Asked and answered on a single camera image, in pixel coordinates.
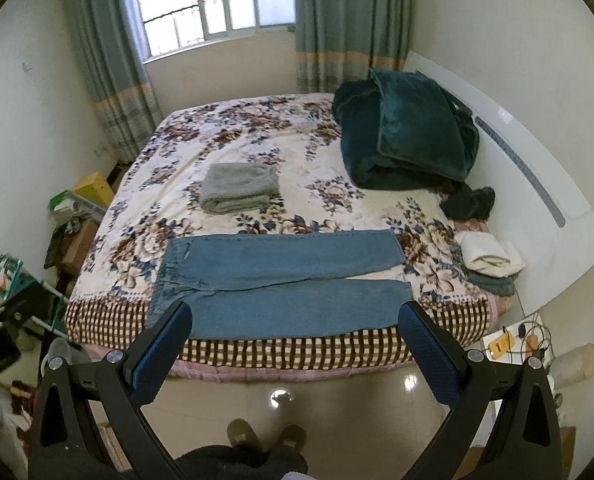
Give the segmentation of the right slipper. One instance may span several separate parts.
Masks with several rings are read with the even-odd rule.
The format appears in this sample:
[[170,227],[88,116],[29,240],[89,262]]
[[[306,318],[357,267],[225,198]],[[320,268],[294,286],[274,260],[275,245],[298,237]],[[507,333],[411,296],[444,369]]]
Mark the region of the right slipper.
[[300,454],[305,447],[306,430],[297,424],[290,424],[280,432],[272,451]]

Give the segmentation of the slipper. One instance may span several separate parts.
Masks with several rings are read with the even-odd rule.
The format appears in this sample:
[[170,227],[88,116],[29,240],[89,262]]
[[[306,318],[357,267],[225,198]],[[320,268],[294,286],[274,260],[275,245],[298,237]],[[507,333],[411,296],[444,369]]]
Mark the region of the slipper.
[[261,442],[254,428],[245,419],[238,418],[232,420],[227,425],[226,435],[232,448],[254,452],[262,450]]
[[280,432],[272,451],[300,454],[305,447],[306,430],[297,424],[290,424]]

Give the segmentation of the folded grey towel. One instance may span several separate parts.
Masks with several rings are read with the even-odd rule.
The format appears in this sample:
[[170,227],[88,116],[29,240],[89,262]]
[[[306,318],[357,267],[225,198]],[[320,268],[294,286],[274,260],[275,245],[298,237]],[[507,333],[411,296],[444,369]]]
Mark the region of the folded grey towel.
[[268,206],[279,192],[273,167],[224,162],[212,165],[202,180],[199,205],[208,214],[228,214]]

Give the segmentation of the left slipper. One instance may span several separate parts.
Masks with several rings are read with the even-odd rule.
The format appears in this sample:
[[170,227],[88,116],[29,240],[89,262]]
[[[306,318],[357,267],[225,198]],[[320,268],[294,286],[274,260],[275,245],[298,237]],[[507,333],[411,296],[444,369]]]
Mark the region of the left slipper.
[[232,420],[227,425],[226,435],[232,448],[254,452],[262,450],[261,442],[254,428],[245,419],[238,418]]

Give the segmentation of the yellow box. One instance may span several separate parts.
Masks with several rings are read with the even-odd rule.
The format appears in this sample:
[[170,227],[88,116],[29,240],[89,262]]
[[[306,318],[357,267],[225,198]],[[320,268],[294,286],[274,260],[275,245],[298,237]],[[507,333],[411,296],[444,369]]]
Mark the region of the yellow box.
[[72,192],[104,207],[108,207],[114,200],[114,191],[100,172],[82,177],[76,182]]

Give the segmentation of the folded cream cloth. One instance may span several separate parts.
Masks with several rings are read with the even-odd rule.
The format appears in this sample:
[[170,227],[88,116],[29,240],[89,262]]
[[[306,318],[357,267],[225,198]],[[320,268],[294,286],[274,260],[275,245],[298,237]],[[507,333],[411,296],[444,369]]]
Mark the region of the folded cream cloth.
[[454,238],[469,271],[490,278],[509,278],[525,267],[524,260],[511,242],[500,242],[490,233],[460,231]]

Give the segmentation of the window with white frame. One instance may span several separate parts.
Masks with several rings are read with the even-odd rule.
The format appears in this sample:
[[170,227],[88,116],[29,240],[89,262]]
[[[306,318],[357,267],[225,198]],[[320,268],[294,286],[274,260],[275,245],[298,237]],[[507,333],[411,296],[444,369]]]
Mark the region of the window with white frame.
[[144,60],[262,30],[293,29],[295,0],[126,0]]

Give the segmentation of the floral bed blanket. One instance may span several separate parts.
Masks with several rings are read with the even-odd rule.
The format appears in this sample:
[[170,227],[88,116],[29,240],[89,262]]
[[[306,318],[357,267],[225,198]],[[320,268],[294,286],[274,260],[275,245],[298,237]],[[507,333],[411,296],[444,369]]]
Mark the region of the floral bed blanket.
[[[303,235],[391,230],[405,262],[387,272],[462,344],[498,327],[510,300],[470,284],[455,226],[427,190],[363,191],[344,169],[340,129],[326,93],[262,96],[177,110],[124,175],[64,314],[68,335],[91,352],[126,348],[143,329],[172,237]],[[280,190],[265,206],[207,214],[201,182],[216,162],[272,167]]]

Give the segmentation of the white headboard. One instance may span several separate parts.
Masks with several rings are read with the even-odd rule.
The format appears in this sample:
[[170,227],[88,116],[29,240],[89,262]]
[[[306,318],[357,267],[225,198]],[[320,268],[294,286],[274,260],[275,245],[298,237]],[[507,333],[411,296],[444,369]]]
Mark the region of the white headboard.
[[540,310],[594,266],[591,205],[551,152],[497,102],[416,52],[406,68],[438,82],[472,113],[480,145],[467,183],[495,190],[487,226],[524,260],[515,281],[522,314]]

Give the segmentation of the white bedside table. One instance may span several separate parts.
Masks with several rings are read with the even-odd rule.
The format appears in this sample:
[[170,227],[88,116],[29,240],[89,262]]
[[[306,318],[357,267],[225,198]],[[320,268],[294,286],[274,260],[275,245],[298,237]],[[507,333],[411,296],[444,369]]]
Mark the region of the white bedside table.
[[549,370],[555,359],[552,333],[538,312],[514,324],[501,325],[496,332],[484,336],[481,343],[493,362],[520,365],[533,356]]

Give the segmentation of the blue denim jeans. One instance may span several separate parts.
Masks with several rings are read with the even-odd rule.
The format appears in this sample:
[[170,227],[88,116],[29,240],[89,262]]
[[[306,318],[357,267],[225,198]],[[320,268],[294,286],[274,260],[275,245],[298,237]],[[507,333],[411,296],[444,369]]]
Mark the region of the blue denim jeans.
[[182,300],[193,312],[193,339],[316,338],[390,327],[412,288],[379,274],[402,262],[389,230],[175,238],[146,324]]

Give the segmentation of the black sock pile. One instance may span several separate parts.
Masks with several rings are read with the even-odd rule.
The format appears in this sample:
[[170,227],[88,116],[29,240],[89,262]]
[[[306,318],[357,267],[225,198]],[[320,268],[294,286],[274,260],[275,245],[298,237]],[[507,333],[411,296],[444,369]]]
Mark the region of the black sock pile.
[[450,195],[441,204],[440,208],[446,218],[456,221],[475,219],[487,221],[494,206],[496,194],[493,188],[477,188],[473,190],[464,185],[460,192]]

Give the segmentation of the dark green plush blanket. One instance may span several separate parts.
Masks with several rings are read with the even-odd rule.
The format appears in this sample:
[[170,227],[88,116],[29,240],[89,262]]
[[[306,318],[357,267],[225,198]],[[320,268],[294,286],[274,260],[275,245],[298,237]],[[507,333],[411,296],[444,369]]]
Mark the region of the dark green plush blanket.
[[479,133],[472,114],[433,79],[374,68],[334,94],[341,156],[359,188],[408,191],[463,182]]

